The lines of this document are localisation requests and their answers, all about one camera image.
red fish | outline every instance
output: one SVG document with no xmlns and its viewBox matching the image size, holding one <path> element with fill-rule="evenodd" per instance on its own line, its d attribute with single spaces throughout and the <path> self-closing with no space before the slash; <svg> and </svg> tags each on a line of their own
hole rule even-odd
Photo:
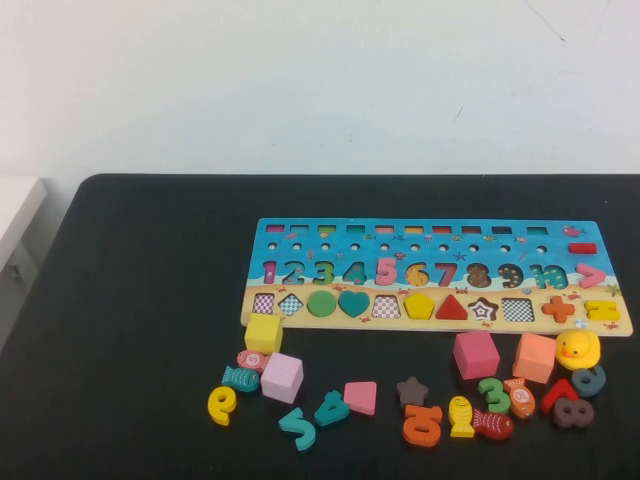
<svg viewBox="0 0 640 480">
<path fill-rule="evenodd" d="M 471 426 L 476 432 L 493 440 L 506 440 L 513 433 L 513 420 L 508 415 L 483 413 L 477 408 L 473 409 Z"/>
</svg>

star shape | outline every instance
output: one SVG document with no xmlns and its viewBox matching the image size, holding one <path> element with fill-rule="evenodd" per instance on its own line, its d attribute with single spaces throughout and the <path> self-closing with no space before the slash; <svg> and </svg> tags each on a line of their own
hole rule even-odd
<svg viewBox="0 0 640 480">
<path fill-rule="evenodd" d="M 400 408 L 402 409 L 407 405 L 421 407 L 429 395 L 429 387 L 422 385 L 416 377 L 409 377 L 406 382 L 398 383 L 396 389 L 400 396 Z"/>
</svg>

number puzzle board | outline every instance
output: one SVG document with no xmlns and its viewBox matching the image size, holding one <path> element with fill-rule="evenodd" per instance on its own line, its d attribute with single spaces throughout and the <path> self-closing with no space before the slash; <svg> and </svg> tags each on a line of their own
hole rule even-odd
<svg viewBox="0 0 640 480">
<path fill-rule="evenodd" d="M 431 301 L 429 319 L 410 318 Z M 633 331 L 598 226 L 584 221 L 263 218 L 243 325 L 252 312 L 301 328 Z"/>
</svg>

orange cube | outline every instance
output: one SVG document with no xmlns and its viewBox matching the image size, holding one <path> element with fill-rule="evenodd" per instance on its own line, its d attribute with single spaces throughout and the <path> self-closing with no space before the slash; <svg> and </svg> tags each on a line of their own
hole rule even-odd
<svg viewBox="0 0 640 480">
<path fill-rule="evenodd" d="M 553 338 L 523 333 L 516 351 L 513 376 L 547 383 L 555 363 L 556 341 Z"/>
</svg>

yellow rubber duck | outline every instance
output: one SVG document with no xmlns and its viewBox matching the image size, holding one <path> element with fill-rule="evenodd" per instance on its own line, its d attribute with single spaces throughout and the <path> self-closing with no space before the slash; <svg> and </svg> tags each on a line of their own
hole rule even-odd
<svg viewBox="0 0 640 480">
<path fill-rule="evenodd" d="M 595 367 L 600 361 L 600 339 L 591 330 L 570 330 L 556 339 L 556 358 L 569 370 Z"/>
</svg>

